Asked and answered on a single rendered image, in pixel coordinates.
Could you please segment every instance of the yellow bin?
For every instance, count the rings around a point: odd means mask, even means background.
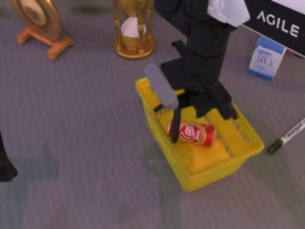
[[[236,120],[223,120],[216,109],[197,119],[193,107],[183,109],[181,120],[212,124],[216,127],[217,138],[212,148],[180,141],[173,144],[167,135],[173,111],[159,114],[153,111],[160,102],[147,78],[139,79],[136,89],[143,103],[148,126],[185,191],[195,191],[233,174],[248,158],[259,154],[264,148],[263,141],[236,106]]]

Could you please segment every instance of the marker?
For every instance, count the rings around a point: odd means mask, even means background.
[[[305,128],[305,118],[289,130],[283,137],[274,142],[267,148],[270,154],[274,154],[278,149],[287,144],[294,136],[300,133]]]

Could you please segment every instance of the golden hourglass frame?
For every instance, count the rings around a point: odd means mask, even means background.
[[[63,26],[57,9],[51,0],[10,0],[26,28],[17,35],[17,42],[25,44],[34,38],[48,46],[47,55],[52,61],[74,42],[63,36]]]
[[[124,18],[137,20],[137,36],[126,36],[122,32],[118,5]],[[147,27],[144,24],[143,11],[146,7]],[[113,0],[113,19],[116,36],[113,41],[115,52],[126,59],[137,60],[149,56],[155,48],[155,39],[151,32],[151,0]]]

